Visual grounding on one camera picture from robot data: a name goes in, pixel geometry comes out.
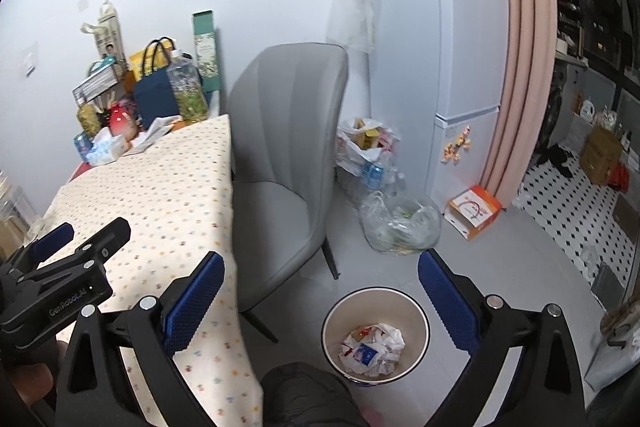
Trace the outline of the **left hand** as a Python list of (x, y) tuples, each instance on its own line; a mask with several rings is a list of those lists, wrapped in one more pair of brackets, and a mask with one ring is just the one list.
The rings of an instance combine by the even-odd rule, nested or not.
[(35, 351), (37, 363), (9, 370), (9, 380), (23, 402), (31, 407), (56, 386), (68, 343), (58, 340)]

